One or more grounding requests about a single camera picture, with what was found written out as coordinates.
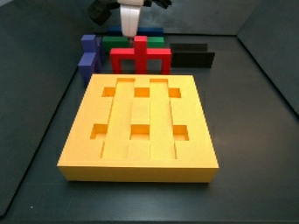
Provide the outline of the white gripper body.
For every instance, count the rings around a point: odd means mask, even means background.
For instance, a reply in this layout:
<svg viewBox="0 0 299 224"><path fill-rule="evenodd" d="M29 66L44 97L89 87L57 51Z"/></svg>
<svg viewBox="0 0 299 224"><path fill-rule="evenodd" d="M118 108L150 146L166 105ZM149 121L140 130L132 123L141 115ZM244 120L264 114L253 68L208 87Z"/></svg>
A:
<svg viewBox="0 0 299 224"><path fill-rule="evenodd" d="M120 4L121 32L126 38L136 35L144 0L116 0Z"/></svg>

